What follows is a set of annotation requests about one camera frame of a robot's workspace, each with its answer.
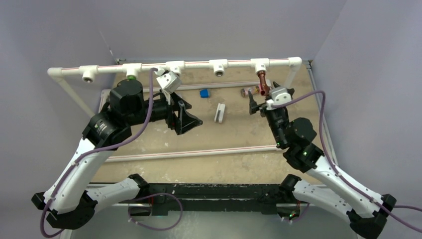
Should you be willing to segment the brown faucet with blue cap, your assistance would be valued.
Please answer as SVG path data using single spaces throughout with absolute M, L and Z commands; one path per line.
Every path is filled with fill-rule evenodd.
M 260 82 L 260 94 L 262 96 L 267 96 L 271 90 L 270 86 L 266 82 L 266 71 L 260 70 L 257 73 Z

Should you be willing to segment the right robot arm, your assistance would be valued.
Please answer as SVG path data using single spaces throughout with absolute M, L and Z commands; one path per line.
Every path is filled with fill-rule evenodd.
M 260 113 L 266 118 L 276 147 L 284 151 L 283 157 L 292 168 L 325 185 L 320 189 L 289 174 L 281 184 L 280 198 L 287 203 L 297 199 L 314 204 L 346 221 L 362 238 L 378 238 L 397 200 L 390 194 L 381 195 L 369 189 L 335 165 L 325 146 L 313 144 L 318 133 L 309 119 L 289 119 L 287 106 L 316 91 L 293 99 L 294 89 L 274 86 L 261 104 L 248 93 L 250 115 Z

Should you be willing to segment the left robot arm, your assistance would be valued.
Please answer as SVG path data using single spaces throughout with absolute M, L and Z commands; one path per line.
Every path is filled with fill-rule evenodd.
M 88 184 L 104 162 L 124 143 L 135 140 L 131 127 L 163 120 L 176 134 L 185 134 L 203 124 L 189 113 L 191 105 L 172 93 L 144 99 L 143 86 L 136 79 L 120 81 L 109 94 L 102 110 L 94 115 L 69 164 L 46 192 L 34 194 L 32 202 L 42 211 L 42 222 L 59 230 L 75 230 L 96 213 L 116 203 L 133 200 L 144 203 L 150 185 L 140 175 L 132 174 L 121 182 L 95 190 Z

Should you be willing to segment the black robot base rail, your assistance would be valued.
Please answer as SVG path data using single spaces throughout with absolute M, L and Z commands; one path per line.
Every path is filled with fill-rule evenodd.
M 300 202 L 279 184 L 150 183 L 131 199 L 146 204 L 154 216 L 170 212 L 258 212 L 297 217 Z

